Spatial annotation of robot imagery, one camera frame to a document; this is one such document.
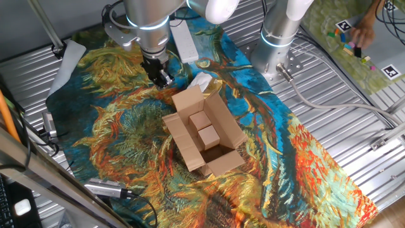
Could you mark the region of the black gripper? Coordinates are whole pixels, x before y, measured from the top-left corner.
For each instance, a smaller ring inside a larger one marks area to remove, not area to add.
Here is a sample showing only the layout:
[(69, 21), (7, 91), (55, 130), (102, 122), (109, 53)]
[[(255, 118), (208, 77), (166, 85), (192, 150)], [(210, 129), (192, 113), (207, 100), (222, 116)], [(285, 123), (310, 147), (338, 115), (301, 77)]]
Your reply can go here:
[(149, 79), (159, 90), (162, 90), (173, 83), (174, 78), (166, 72), (166, 63), (161, 63), (158, 59), (150, 59), (143, 56), (143, 62), (140, 65), (144, 68)]

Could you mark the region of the bare person hand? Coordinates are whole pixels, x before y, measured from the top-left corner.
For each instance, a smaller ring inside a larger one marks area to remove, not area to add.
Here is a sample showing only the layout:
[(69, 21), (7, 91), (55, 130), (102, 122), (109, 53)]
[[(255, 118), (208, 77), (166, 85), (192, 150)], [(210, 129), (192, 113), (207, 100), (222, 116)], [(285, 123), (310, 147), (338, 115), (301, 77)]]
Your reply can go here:
[(364, 17), (355, 27), (350, 31), (353, 43), (359, 48), (366, 49), (370, 46), (375, 38), (373, 29), (375, 23), (374, 18)]

